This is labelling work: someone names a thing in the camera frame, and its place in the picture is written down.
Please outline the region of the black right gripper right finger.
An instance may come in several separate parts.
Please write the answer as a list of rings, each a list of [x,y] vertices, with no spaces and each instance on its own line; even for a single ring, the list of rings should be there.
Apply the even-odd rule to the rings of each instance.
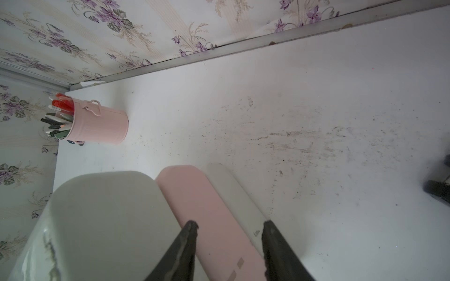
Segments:
[[[271,220],[264,223],[261,239],[268,281],[315,280]]]

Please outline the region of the red scissors in cup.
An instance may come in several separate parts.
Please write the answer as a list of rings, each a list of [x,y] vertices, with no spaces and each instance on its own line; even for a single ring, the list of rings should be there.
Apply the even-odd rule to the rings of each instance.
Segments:
[[[54,96],[50,96],[49,99],[52,101],[52,106],[57,108],[58,111],[71,115],[75,114],[75,103],[72,98],[62,93],[57,93]]]

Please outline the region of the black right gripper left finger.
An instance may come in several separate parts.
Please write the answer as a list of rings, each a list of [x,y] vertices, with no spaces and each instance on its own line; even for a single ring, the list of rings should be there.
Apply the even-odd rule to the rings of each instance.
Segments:
[[[145,281],[192,281],[198,228],[189,220]]]

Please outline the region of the white drawer cabinet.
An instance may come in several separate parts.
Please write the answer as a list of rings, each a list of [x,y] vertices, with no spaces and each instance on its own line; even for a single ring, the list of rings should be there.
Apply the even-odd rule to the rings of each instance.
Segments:
[[[221,164],[85,174],[52,194],[11,281],[142,281],[188,221],[196,281],[263,281],[264,215]]]

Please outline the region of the black stapler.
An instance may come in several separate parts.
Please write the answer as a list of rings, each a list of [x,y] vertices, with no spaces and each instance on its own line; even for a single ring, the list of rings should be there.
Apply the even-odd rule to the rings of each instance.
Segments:
[[[423,191],[438,200],[450,205],[450,155],[439,163],[437,168],[431,173],[429,179],[423,185]]]

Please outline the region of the pink pen cup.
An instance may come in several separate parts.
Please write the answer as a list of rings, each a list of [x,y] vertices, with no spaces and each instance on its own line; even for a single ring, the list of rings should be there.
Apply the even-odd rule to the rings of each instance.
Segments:
[[[129,120],[124,111],[105,107],[97,100],[73,99],[75,114],[66,139],[118,145],[125,139]]]

